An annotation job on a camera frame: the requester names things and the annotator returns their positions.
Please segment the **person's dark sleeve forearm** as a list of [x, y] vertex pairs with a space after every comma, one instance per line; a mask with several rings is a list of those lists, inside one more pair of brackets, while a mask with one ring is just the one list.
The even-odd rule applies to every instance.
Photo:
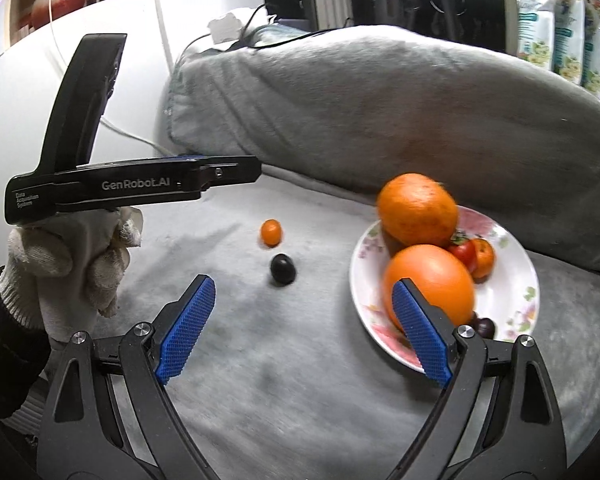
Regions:
[[[0, 266], [0, 277], [3, 270]], [[49, 357], [50, 343], [44, 330], [19, 324], [0, 294], [0, 419], [20, 409]]]

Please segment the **left gloved hand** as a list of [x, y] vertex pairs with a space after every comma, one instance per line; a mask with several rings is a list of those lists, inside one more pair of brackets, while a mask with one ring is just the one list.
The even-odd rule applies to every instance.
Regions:
[[144, 218], [134, 207], [58, 214], [15, 226], [7, 241], [0, 295], [20, 325], [67, 342], [96, 318], [117, 313], [117, 291], [140, 246]]

